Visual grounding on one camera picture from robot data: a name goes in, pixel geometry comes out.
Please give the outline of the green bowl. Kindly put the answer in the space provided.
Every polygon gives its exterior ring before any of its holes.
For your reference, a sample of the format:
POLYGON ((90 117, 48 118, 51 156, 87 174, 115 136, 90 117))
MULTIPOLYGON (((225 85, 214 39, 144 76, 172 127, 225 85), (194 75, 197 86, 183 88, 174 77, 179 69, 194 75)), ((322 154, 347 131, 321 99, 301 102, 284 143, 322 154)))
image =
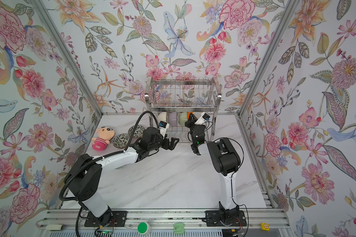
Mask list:
POLYGON ((185 127, 185 123, 188 121, 188 113, 180 112, 178 115, 178 124, 182 127, 185 127))

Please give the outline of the purple bowl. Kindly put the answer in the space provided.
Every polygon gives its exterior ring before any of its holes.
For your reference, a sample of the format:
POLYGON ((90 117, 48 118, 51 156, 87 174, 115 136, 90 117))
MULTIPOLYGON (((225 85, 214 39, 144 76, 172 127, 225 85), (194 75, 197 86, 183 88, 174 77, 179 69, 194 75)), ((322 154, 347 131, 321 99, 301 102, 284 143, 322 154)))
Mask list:
POLYGON ((178 126, 178 114, 177 112, 169 112, 168 114, 168 123, 170 127, 177 127, 178 126))

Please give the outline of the cream bowl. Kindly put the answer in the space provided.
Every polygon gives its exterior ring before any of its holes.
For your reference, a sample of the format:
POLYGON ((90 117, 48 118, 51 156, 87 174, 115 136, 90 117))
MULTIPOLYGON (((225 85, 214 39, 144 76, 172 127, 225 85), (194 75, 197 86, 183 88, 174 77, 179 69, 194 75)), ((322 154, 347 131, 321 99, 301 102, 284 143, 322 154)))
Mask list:
POLYGON ((167 112, 160 112, 157 117, 158 122, 168 122, 168 114, 167 112))

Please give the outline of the orange white bowl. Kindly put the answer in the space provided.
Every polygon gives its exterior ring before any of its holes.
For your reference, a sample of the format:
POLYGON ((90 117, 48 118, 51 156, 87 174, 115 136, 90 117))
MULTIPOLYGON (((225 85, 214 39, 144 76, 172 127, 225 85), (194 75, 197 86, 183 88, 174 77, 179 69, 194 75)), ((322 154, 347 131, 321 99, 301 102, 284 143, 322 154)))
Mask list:
POLYGON ((191 117, 195 117, 198 119, 201 116, 201 112, 188 112, 187 113, 187 119, 190 119, 191 117))

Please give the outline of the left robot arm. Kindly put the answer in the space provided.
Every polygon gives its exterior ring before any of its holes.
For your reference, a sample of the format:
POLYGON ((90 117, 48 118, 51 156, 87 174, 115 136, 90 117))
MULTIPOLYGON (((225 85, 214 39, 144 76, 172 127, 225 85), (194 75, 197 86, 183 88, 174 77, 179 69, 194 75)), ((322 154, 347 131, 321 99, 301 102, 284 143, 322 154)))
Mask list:
POLYGON ((89 211, 94 217, 107 218, 111 216, 111 208, 98 192, 102 175, 117 168, 141 162, 151 156, 151 152, 174 150, 178 138, 169 139, 155 127, 144 130, 142 137, 130 144, 125 150, 116 151, 99 157, 88 154, 80 156, 71 172, 64 181, 59 198, 62 201, 73 200, 89 211))

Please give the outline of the stainless steel dish rack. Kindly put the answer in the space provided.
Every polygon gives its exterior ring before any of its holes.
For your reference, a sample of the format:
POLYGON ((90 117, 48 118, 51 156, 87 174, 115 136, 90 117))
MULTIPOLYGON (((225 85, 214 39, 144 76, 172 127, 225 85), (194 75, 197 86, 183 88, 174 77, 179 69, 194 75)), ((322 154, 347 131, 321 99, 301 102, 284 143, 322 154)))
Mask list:
MULTIPOLYGON (((210 116, 206 124, 206 139, 215 135, 217 114, 222 100, 221 86, 218 78, 202 78, 195 80, 160 80, 151 79, 146 84, 145 102, 147 110, 160 112, 205 112, 210 116)), ((189 143, 189 128, 169 127, 168 138, 179 138, 183 143, 189 143)))

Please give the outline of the patterned bowl far back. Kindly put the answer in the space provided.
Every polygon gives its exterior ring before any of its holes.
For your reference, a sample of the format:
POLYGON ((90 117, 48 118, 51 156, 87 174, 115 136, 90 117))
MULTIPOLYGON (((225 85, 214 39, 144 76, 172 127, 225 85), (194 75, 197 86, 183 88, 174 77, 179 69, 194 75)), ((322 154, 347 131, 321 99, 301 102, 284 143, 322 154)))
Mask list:
POLYGON ((143 135, 143 132, 146 128, 142 125, 137 125, 136 128, 135 126, 132 126, 128 130, 128 135, 131 136, 133 134, 133 138, 140 138, 143 135))

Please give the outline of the patterned bowl near doll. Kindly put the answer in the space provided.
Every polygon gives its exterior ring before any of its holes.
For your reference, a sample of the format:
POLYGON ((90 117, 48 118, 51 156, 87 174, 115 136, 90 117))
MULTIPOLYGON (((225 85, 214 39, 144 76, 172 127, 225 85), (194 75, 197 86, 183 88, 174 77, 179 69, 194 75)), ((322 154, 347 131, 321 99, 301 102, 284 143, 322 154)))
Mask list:
POLYGON ((113 138, 113 146, 118 149, 124 149, 129 142, 129 134, 123 133, 113 138))

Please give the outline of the pink plush doll toy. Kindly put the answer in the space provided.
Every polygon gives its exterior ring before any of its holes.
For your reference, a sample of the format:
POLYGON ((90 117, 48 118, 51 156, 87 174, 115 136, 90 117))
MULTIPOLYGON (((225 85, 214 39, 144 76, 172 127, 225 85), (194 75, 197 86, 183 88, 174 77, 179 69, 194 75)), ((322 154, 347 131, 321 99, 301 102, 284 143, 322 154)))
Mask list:
POLYGON ((97 137, 92 138, 92 148, 95 151, 104 151, 115 136, 114 129, 102 126, 96 129, 97 137))

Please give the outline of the light green square button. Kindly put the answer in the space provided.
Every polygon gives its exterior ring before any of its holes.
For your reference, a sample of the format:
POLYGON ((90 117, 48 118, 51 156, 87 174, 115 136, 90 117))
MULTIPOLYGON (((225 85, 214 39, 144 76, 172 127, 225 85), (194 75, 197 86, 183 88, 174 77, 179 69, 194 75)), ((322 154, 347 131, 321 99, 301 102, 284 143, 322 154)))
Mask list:
POLYGON ((182 235, 185 233, 184 223, 174 223, 173 230, 175 235, 182 235))

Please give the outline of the green round button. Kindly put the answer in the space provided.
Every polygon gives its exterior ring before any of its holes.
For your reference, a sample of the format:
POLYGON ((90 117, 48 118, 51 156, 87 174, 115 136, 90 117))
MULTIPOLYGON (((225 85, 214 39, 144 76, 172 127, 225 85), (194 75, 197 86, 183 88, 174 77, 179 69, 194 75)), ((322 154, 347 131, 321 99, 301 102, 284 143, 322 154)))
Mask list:
POLYGON ((147 222, 141 222, 137 226, 137 231, 140 235, 149 235, 151 233, 151 226, 147 222))

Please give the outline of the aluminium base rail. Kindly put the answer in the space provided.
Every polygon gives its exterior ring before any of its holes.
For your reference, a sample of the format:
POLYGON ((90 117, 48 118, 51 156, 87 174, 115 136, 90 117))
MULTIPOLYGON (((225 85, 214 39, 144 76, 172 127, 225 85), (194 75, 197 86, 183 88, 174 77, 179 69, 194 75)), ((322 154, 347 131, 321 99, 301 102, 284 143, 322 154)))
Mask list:
POLYGON ((47 211, 45 217, 36 223, 43 237, 138 237, 137 226, 141 222, 150 224, 148 237, 222 237, 222 236, 279 236, 292 237, 287 215, 280 209, 242 208, 240 217, 230 226, 212 224, 208 217, 217 213, 216 209, 114 209, 108 224, 101 225, 92 214, 80 213, 77 209, 47 211), (184 223, 185 233, 175 235, 174 223, 184 223), (270 231, 263 231, 261 223, 267 223, 270 231), (62 224, 62 231, 48 231, 46 226, 62 224))

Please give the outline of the aluminium right corner post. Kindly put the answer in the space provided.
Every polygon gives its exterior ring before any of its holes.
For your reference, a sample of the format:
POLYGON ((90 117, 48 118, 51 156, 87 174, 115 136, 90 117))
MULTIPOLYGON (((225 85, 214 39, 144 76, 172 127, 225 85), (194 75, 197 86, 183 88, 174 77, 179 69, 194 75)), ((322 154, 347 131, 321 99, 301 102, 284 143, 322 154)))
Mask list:
POLYGON ((256 76, 253 79, 251 87, 250 87, 250 89, 246 95, 246 98, 240 108, 240 113, 238 116, 239 118, 241 118, 243 115, 245 115, 247 113, 248 106, 251 103, 251 100, 255 94, 255 91, 256 91, 259 83, 263 79, 263 75, 271 62, 274 52, 278 48, 278 45, 282 39, 282 36, 284 35, 284 32, 289 24, 291 17, 294 15, 295 9, 298 4, 299 4, 298 0, 291 0, 291 1, 287 2, 287 6, 284 8, 283 15, 279 21, 279 24, 277 25, 275 35, 272 38, 272 40, 265 52, 265 55, 262 58, 261 65, 256 72, 256 76))

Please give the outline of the aluminium corner post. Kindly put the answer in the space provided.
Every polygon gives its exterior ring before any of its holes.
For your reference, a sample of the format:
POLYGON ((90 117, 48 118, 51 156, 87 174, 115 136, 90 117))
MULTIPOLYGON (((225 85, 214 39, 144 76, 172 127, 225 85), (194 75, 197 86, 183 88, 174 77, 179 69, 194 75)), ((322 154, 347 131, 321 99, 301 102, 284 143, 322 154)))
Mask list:
POLYGON ((256 72, 256 76, 253 79, 251 87, 250 87, 250 89, 246 95, 246 98, 240 108, 240 113, 238 116, 239 118, 241 118, 243 115, 245 115, 247 113, 248 106, 251 103, 251 100, 255 94, 255 91, 256 91, 259 83, 263 79, 263 75, 271 62, 274 52, 278 48, 278 45, 282 39, 282 36, 284 35, 284 32, 289 24, 291 17, 294 15, 295 9, 298 4, 299 4, 298 0, 291 0, 291 1, 287 2, 287 6, 284 8, 283 15, 279 21, 279 24, 277 25, 275 35, 272 38, 272 40, 265 52, 265 55, 262 58, 261 65, 256 72))
POLYGON ((76 64, 73 56, 71 55, 68 46, 65 44, 60 32, 58 31, 54 21, 52 20, 50 14, 48 13, 45 5, 42 1, 30 0, 30 5, 33 7, 34 11, 39 15, 41 22, 45 25, 45 29, 50 33, 51 39, 55 42, 58 49, 61 51, 61 54, 65 60, 66 65, 72 71, 79 85, 81 86, 82 91, 85 93, 88 102, 91 105, 91 108, 94 112, 97 113, 98 117, 103 116, 103 111, 99 107, 96 99, 94 98, 93 93, 88 87, 88 84, 81 73, 78 65, 76 64))

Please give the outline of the aluminium left corner post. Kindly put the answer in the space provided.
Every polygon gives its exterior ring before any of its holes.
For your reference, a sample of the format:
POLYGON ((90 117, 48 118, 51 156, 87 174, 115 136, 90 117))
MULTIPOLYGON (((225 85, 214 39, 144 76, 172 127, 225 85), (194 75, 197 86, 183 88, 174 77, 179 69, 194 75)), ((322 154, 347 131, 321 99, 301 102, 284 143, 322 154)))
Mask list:
POLYGON ((98 117, 103 116, 103 111, 99 107, 96 99, 94 98, 93 93, 88 87, 88 84, 81 73, 78 65, 76 64, 73 56, 71 55, 68 46, 65 44, 60 32, 58 31, 54 21, 52 20, 50 14, 48 13, 45 5, 42 1, 30 0, 30 5, 33 7, 34 11, 39 15, 41 22, 45 25, 45 29, 50 33, 51 39, 55 42, 58 49, 61 51, 61 54, 65 60, 66 65, 72 71, 79 85, 81 86, 82 91, 85 93, 88 102, 91 105, 91 108, 94 112, 97 113, 98 117))

